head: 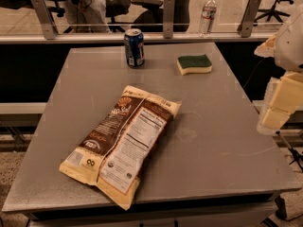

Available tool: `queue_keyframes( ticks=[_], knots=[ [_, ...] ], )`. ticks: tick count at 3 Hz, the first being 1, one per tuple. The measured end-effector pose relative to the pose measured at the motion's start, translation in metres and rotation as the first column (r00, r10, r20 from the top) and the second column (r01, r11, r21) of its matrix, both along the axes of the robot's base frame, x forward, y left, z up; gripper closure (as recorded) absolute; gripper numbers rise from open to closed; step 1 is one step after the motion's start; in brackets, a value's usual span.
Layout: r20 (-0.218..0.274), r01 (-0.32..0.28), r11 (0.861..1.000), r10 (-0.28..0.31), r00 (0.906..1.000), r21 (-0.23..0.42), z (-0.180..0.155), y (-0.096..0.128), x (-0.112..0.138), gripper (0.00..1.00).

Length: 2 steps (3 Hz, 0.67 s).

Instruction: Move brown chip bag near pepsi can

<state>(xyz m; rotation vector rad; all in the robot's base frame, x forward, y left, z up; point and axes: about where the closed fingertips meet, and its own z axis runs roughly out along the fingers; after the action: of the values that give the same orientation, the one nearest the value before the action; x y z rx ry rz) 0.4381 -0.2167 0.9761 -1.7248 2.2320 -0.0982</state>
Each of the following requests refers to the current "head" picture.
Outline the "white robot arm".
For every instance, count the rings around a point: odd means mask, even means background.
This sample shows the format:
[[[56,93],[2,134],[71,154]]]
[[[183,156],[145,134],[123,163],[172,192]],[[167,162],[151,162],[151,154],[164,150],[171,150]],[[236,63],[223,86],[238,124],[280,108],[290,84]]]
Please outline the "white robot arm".
[[[270,78],[258,117],[257,131],[273,135],[303,105],[303,5],[296,8],[277,33],[257,47],[255,54],[272,57],[285,70],[279,79]]]

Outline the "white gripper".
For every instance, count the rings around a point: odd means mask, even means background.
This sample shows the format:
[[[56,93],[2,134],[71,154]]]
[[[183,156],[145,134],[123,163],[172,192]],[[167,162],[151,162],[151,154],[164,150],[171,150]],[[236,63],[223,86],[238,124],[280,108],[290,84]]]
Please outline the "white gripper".
[[[289,120],[290,114],[303,106],[303,75],[286,72],[280,79],[270,78],[264,94],[264,105],[273,109],[261,108],[257,131],[273,135]]]

